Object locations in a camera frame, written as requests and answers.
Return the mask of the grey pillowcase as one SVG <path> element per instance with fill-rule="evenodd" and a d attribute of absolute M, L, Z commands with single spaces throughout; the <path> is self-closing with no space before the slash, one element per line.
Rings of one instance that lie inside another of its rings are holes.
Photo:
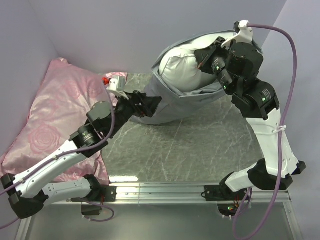
<path fill-rule="evenodd" d="M 160 125 L 181 120 L 183 118 L 190 117 L 203 106 L 213 103 L 225 96 L 226 93 L 218 82 L 216 76 L 214 76 L 214 83 L 208 86 L 202 87 L 198 90 L 193 90 L 191 92 L 181 92 L 177 88 L 166 84 L 159 75 L 160 61 L 165 53 L 167 53 L 170 49 L 187 43 L 198 37 L 216 33 L 228 33 L 228 37 L 225 39 L 231 38 L 235 34 L 232 30 L 225 30 L 220 32 L 193 35 L 190 38 L 180 40 L 168 46 L 159 55 L 158 59 L 152 66 L 152 77 L 148 84 L 144 87 L 143 91 L 149 97 L 162 97 L 162 101 L 160 102 L 153 117 L 139 118 L 133 116 L 130 119 L 131 122 L 144 125 Z"/>

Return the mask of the white pillow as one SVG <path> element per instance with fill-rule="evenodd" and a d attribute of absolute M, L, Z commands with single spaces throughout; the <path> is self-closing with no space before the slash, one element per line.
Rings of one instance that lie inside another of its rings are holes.
<path fill-rule="evenodd" d="M 183 93 L 199 90 L 215 82 L 215 77 L 198 69 L 195 51 L 209 47 L 217 38 L 227 38 L 227 32 L 207 34 L 173 47 L 159 64 L 164 82 Z"/>

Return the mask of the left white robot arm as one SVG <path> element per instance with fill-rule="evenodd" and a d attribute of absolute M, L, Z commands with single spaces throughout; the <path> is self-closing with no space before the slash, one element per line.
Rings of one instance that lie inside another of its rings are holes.
<path fill-rule="evenodd" d="M 51 155 L 22 173 L 7 173 L 1 177 L 4 192 L 18 219 L 32 217 L 56 202 L 101 198 L 103 188 L 93 174 L 66 182 L 53 183 L 53 180 L 106 147 L 108 140 L 131 117 L 151 118 L 162 101 L 160 96 L 147 96 L 139 91 L 122 92 L 116 99 L 116 106 L 110 99 L 95 103 L 86 114 L 85 124 Z"/>

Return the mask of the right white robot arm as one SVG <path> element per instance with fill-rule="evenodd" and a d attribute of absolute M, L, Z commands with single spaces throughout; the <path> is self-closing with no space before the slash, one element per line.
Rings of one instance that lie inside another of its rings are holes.
<path fill-rule="evenodd" d="M 256 164 L 227 175 L 220 182 L 220 194 L 233 199 L 239 191 L 256 187 L 263 191 L 276 188 L 287 190 L 293 183 L 292 176 L 301 174 L 306 164 L 299 161 L 289 144 L 284 116 L 275 89 L 258 79 L 263 55 L 251 43 L 232 41 L 225 46 L 219 37 L 210 46 L 195 51 L 197 68 L 216 77 L 231 102 L 240 110 L 251 126 L 263 154 Z"/>

